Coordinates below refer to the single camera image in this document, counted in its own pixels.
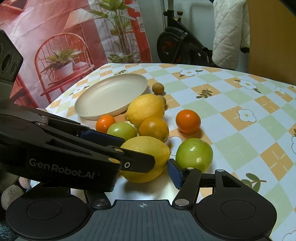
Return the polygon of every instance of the green fruit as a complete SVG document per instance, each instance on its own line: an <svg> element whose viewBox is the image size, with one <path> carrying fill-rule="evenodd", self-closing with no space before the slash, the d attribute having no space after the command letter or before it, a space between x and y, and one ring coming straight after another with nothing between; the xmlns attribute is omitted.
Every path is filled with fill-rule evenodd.
<svg viewBox="0 0 296 241"><path fill-rule="evenodd" d="M123 138L125 141L137 136L137 131L134 127L126 122L118 122L111 125L107 134Z"/></svg>
<svg viewBox="0 0 296 241"><path fill-rule="evenodd" d="M179 146L176 162L182 168L193 167L205 172L213 162L213 150L206 142L189 138Z"/></svg>

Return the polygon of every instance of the beige plate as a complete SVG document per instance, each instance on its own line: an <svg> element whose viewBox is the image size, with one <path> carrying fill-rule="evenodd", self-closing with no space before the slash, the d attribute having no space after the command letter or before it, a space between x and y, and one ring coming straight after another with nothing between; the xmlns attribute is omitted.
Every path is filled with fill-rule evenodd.
<svg viewBox="0 0 296 241"><path fill-rule="evenodd" d="M119 74L106 78L84 91L75 103L82 118L98 120L102 115L118 115L144 93L147 79L140 74Z"/></svg>

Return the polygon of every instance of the blue gripper pad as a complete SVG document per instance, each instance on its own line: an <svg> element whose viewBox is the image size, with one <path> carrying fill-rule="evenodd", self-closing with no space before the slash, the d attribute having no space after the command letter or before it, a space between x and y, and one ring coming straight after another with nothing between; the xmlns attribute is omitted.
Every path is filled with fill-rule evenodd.
<svg viewBox="0 0 296 241"><path fill-rule="evenodd" d="M83 140L96 143L101 146L112 145L112 146L121 147L121 145L125 142L125 140L122 138L101 133L95 130L82 131L80 134L80 138Z"/></svg>
<svg viewBox="0 0 296 241"><path fill-rule="evenodd" d="M178 167L178 164L174 159L169 159L168 161L168 175L170 176L172 182L177 189L180 189L184 183L183 181L183 169Z"/></svg>

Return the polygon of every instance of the white pot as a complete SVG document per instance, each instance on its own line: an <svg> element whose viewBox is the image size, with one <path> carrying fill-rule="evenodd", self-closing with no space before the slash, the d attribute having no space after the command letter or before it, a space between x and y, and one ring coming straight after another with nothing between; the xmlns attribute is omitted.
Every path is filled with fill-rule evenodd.
<svg viewBox="0 0 296 241"><path fill-rule="evenodd" d="M70 74L73 74L73 63L72 62L68 63L64 67L57 69L55 71L56 78L60 78L60 79L66 77Z"/></svg>

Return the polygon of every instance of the potted plant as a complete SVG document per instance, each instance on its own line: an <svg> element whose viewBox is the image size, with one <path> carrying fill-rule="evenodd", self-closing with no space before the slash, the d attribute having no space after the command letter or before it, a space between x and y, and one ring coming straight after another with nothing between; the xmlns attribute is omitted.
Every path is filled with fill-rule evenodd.
<svg viewBox="0 0 296 241"><path fill-rule="evenodd" d="M124 2L125 0L98 0L95 1L95 4L104 9L105 12L95 9L88 10L88 12L97 15L97 18L108 20L113 26L113 29L110 29L110 34L118 39L113 40L113 42L122 55L110 54L108 59L113 63L138 63L140 61L135 59L135 55L138 54L134 43L136 39L132 35L130 36L128 32L131 20L136 19L124 13L131 8Z"/></svg>
<svg viewBox="0 0 296 241"><path fill-rule="evenodd" d="M62 79L73 73L74 58L84 53L78 49L53 50L54 56L49 56L43 60L48 64L41 73L47 73L49 76L55 72L55 77Z"/></svg>

